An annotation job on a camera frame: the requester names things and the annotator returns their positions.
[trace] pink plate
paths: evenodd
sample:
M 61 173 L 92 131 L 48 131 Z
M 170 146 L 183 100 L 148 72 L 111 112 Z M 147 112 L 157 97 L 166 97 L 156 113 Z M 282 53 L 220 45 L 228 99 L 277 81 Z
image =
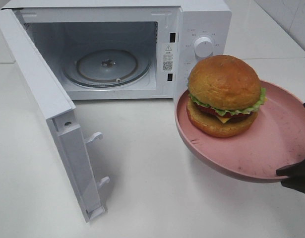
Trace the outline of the pink plate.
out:
M 216 138 L 193 126 L 186 113 L 188 92 L 176 106 L 178 131 L 190 151 L 212 168 L 252 182 L 279 181 L 276 169 L 305 158 L 305 108 L 291 93 L 263 82 L 268 101 L 243 134 Z

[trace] hamburger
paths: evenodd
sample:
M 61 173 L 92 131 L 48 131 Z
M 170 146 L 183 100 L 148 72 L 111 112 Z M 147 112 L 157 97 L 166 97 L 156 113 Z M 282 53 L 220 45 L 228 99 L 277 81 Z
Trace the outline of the hamburger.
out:
M 225 55 L 199 61 L 189 75 L 188 90 L 189 120 L 215 137 L 230 137 L 248 130 L 266 95 L 254 69 Z

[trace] wall tile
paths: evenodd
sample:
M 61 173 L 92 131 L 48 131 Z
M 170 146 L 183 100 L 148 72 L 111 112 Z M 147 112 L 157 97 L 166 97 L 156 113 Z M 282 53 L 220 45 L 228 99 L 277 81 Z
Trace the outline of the wall tile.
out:
M 289 31 L 300 0 L 255 0 L 285 31 Z
M 289 34 L 305 50 L 305 0 L 300 1 Z

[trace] control knob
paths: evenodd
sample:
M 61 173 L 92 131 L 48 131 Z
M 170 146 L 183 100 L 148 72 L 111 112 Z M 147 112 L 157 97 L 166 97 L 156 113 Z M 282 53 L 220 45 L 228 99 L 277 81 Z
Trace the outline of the control knob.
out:
M 205 58 L 213 53 L 213 40 L 208 36 L 202 36 L 194 41 L 195 54 L 200 58 Z

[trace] open microwave door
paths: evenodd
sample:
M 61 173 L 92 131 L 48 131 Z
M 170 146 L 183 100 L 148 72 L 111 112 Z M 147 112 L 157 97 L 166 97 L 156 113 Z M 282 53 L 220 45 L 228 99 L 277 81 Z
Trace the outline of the open microwave door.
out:
M 100 132 L 83 137 L 75 105 L 27 35 L 21 20 L 9 9 L 0 11 L 0 30 L 49 127 L 85 220 L 100 215 L 103 208 L 98 189 L 109 178 L 95 181 L 87 144 L 102 138 Z

